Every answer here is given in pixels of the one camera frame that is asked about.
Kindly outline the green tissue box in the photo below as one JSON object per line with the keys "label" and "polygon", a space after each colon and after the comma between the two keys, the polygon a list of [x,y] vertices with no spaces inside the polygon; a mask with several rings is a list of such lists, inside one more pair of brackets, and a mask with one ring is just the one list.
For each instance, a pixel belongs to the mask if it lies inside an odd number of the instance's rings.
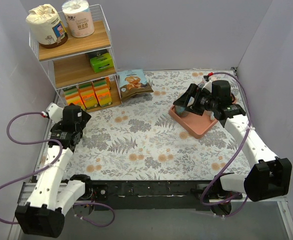
{"label": "green tissue box", "polygon": [[95,73],[100,73],[114,67],[113,58],[106,49],[88,52],[86,57]]}

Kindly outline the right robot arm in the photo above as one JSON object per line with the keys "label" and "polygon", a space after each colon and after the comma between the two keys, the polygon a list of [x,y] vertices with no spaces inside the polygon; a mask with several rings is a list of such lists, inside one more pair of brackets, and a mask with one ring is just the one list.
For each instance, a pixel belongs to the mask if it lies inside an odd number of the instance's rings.
{"label": "right robot arm", "polygon": [[200,87],[190,84],[184,94],[173,102],[189,113],[213,113],[216,120],[236,140],[249,163],[248,175],[220,173],[206,188],[213,194],[226,198],[231,192],[245,194],[251,201],[285,196],[289,192],[292,164],[288,158],[278,157],[262,141],[245,110],[234,103],[231,86],[226,80],[215,80]]}

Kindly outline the snack bag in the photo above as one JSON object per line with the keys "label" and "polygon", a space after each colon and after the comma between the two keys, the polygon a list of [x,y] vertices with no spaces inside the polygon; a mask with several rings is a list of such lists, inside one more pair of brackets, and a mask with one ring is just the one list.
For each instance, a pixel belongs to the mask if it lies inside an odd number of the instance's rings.
{"label": "snack bag", "polygon": [[142,69],[120,71],[118,77],[122,101],[138,94],[154,92]]}

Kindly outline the light blue mug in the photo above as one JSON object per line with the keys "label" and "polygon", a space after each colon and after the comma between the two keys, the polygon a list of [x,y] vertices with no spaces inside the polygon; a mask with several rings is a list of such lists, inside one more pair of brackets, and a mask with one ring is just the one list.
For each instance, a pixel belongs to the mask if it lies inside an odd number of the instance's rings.
{"label": "light blue mug", "polygon": [[191,106],[194,103],[195,99],[191,96],[188,102],[188,106]]}

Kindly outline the left sponge pack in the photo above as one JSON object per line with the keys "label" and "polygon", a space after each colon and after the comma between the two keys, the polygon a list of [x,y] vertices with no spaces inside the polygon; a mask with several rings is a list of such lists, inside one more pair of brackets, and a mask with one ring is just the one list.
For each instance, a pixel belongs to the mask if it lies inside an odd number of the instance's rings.
{"label": "left sponge pack", "polygon": [[78,88],[76,86],[70,86],[63,89],[64,97],[66,100],[66,103],[68,105],[74,104],[77,106],[80,106],[83,110],[85,110],[85,105],[82,101],[81,95],[78,91]]}

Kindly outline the middle sponge pack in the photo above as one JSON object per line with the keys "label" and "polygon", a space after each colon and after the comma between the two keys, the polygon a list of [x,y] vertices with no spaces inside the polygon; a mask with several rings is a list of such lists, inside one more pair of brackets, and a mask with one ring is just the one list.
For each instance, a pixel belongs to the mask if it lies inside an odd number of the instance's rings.
{"label": "middle sponge pack", "polygon": [[91,82],[80,84],[78,91],[86,109],[98,107],[98,100]]}

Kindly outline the patterned blue mug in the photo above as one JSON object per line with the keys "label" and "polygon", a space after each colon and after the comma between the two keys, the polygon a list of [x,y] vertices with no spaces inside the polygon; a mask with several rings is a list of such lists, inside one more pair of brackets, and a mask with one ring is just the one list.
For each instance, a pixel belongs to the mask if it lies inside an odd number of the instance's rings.
{"label": "patterned blue mug", "polygon": [[175,113],[180,117],[180,118],[185,118],[189,115],[189,112],[186,110],[185,107],[182,106],[175,106],[174,107]]}

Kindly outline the beige toilet paper roll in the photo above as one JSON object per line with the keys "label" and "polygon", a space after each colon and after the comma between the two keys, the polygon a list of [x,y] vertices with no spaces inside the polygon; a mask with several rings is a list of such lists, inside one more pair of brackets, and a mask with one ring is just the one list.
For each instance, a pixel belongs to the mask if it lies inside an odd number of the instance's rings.
{"label": "beige toilet paper roll", "polygon": [[67,42],[67,31],[60,15],[51,4],[39,5],[28,13],[25,21],[40,46],[52,49]]}

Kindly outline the white toilet paper roll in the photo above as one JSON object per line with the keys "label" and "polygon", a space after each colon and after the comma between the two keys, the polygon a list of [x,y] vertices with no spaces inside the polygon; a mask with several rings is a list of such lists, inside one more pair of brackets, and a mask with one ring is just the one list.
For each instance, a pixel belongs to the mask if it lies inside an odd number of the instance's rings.
{"label": "white toilet paper roll", "polygon": [[95,27],[87,0],[67,0],[61,8],[73,37],[84,38],[94,33]]}

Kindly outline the floral table mat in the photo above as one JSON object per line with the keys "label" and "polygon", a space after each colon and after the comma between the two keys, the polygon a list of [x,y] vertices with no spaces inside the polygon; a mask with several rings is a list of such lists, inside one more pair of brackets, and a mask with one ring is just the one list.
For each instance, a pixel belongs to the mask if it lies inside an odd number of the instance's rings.
{"label": "floral table mat", "polygon": [[191,136],[170,115],[172,103],[202,70],[146,71],[153,92],[94,111],[63,178],[85,174],[93,180],[212,180],[223,168],[246,175],[243,153],[235,160],[234,138],[216,124],[203,137]]}

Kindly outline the pink tray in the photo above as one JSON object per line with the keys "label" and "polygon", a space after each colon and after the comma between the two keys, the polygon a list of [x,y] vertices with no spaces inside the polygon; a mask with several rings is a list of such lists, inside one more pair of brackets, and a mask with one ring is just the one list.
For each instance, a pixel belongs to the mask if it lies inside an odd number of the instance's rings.
{"label": "pink tray", "polygon": [[203,115],[197,115],[187,109],[188,116],[180,118],[175,113],[175,106],[173,105],[168,113],[196,139],[203,137],[217,122],[224,125],[228,118],[245,113],[242,107],[236,104],[236,98],[231,92],[229,82],[225,80],[213,82],[211,95],[216,100],[216,108],[213,111],[205,110]]}

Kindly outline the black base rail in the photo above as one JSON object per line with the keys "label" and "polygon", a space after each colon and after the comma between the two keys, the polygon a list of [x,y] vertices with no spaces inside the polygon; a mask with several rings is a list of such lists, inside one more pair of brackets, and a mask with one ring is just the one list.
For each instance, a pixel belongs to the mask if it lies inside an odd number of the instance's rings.
{"label": "black base rail", "polygon": [[200,202],[208,180],[90,180],[84,178],[84,195],[114,210],[191,209],[210,211]]}

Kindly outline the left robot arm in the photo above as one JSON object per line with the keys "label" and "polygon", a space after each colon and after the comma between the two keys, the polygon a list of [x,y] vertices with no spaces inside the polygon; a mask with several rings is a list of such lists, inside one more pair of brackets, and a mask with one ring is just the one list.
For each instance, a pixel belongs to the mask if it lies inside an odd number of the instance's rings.
{"label": "left robot arm", "polygon": [[80,198],[88,200],[93,194],[84,180],[69,180],[59,191],[65,169],[91,119],[80,106],[64,108],[52,103],[46,109],[54,121],[46,154],[44,171],[24,205],[15,210],[15,217],[25,234],[57,238],[65,224],[65,216]]}

